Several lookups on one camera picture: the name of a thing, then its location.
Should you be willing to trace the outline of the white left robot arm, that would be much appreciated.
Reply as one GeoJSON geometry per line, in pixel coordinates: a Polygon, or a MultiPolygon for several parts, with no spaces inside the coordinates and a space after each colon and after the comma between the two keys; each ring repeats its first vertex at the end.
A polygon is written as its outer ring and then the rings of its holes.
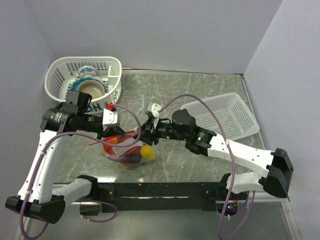
{"type": "Polygon", "coordinates": [[[77,131],[96,133],[98,138],[121,133],[119,127],[104,130],[101,118],[86,114],[92,99],[88,93],[71,90],[66,101],[43,114],[32,166],[17,195],[7,198],[7,209],[23,217],[55,224],[73,202],[81,198],[94,201],[99,197],[98,180],[88,175],[80,175],[73,182],[53,189],[66,146],[77,131]]]}

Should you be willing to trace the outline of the clear zip top bag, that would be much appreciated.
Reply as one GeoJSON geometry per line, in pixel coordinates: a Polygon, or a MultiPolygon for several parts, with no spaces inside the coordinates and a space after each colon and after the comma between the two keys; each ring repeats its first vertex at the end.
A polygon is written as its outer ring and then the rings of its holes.
{"type": "MultiPolygon", "coordinates": [[[[103,139],[106,143],[111,144],[130,144],[135,139],[133,136],[136,134],[136,131],[127,131],[124,135],[114,135],[106,137],[103,139]]],[[[143,143],[138,141],[135,144],[127,147],[116,147],[106,144],[102,144],[103,152],[102,156],[109,159],[110,161],[117,162],[122,164],[124,168],[128,168],[132,165],[141,164],[144,162],[151,162],[156,159],[155,150],[143,143]]]]}

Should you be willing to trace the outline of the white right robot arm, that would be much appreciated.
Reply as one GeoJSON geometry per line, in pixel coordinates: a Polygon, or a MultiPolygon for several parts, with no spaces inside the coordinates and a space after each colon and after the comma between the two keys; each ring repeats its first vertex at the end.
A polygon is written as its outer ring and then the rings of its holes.
{"type": "Polygon", "coordinates": [[[227,176],[218,188],[224,199],[247,191],[288,197],[294,167],[284,149],[264,150],[224,139],[214,131],[197,126],[196,119],[186,109],[175,111],[169,122],[150,114],[141,126],[139,139],[148,145],[156,145],[160,139],[184,141],[185,148],[196,155],[227,160],[250,169],[247,173],[227,176]]]}

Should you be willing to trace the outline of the yellow fake lemon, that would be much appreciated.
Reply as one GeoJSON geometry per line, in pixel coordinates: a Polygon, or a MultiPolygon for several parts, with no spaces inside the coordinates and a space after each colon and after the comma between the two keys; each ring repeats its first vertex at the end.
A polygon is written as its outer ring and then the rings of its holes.
{"type": "Polygon", "coordinates": [[[153,161],[156,158],[155,151],[148,145],[140,148],[140,155],[145,161],[153,161]]]}

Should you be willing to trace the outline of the red fake pomegranate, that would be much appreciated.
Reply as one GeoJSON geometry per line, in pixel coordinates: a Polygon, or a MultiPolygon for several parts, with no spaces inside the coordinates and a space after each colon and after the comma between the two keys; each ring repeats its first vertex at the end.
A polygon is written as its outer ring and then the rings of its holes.
{"type": "Polygon", "coordinates": [[[127,147],[114,147],[113,152],[118,157],[124,157],[127,155],[134,155],[140,153],[140,148],[142,145],[131,145],[127,147]]]}

